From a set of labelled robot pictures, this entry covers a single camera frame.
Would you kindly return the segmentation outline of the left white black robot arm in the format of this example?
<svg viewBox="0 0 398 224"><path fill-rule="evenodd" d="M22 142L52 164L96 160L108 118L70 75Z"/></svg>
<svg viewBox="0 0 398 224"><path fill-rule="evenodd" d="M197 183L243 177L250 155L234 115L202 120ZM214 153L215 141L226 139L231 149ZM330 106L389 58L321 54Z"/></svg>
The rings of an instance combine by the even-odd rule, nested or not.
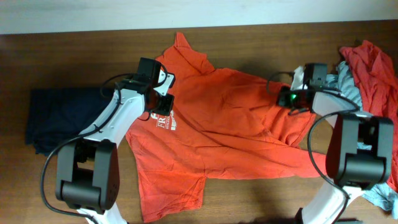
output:
<svg viewBox="0 0 398 224"><path fill-rule="evenodd" d="M103 112L78 136L57 149L55 196L70 215L88 223L125 223L119 193L118 146L130 126L144 113L168 116L175 82L159 61L141 58L136 73L122 75Z"/></svg>

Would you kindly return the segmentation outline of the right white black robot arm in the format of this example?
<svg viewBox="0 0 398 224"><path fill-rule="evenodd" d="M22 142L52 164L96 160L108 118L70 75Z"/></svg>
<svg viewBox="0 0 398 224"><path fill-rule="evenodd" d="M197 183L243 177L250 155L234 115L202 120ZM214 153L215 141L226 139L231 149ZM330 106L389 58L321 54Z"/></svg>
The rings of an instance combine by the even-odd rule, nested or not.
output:
<svg viewBox="0 0 398 224"><path fill-rule="evenodd" d="M300 208L294 223L359 223L341 218L348 205L384 184L392 171L394 125L391 119L363 110L360 92L346 65L328 73L324 63L308 63L293 72L290 87L280 89L277 104L291 116L310 112L319 115L307 137L308 155L324 184L314 199ZM327 121L333 128L325 170L315 161L311 149L314 129Z"/></svg>

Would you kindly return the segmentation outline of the orange FRAM t-shirt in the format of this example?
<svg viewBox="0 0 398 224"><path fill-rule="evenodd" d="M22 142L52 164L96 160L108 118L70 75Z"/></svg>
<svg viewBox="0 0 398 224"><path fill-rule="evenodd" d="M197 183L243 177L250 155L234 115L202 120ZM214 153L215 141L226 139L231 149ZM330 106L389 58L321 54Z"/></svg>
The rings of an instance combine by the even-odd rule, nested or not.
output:
<svg viewBox="0 0 398 224"><path fill-rule="evenodd" d="M299 148L315 115L278 106L281 83L215 68L182 33L159 62L176 77L172 110L134 122L125 135L146 223L200 208L207 179L309 178L325 170L323 154Z"/></svg>

